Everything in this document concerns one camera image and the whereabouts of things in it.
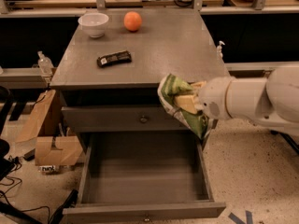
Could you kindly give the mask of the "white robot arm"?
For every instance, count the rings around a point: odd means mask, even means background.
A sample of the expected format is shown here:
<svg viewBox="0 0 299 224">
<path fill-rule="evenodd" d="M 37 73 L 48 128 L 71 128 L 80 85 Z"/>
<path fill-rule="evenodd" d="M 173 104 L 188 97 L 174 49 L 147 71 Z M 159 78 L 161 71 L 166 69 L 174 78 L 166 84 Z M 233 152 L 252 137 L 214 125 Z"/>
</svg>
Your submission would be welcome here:
<svg viewBox="0 0 299 224">
<path fill-rule="evenodd" d="M 177 94 L 175 104 L 211 119 L 247 119 L 288 135 L 299 135 L 299 66 L 284 65 L 268 77 L 215 77 Z"/>
</svg>

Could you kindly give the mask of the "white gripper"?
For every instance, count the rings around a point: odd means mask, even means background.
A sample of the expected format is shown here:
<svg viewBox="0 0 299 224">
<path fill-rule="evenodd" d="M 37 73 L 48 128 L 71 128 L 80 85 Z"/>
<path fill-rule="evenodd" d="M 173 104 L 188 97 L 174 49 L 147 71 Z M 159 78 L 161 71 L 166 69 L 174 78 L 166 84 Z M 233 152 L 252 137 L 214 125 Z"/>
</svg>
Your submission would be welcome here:
<svg viewBox="0 0 299 224">
<path fill-rule="evenodd" d="M 215 77 L 206 83 L 198 81 L 192 83 L 192 92 L 195 94 L 177 95 L 174 103 L 177 107 L 191 113 L 196 114 L 202 109 L 203 112 L 211 119 L 229 119 L 226 107 L 226 93 L 234 79 L 232 77 Z"/>
</svg>

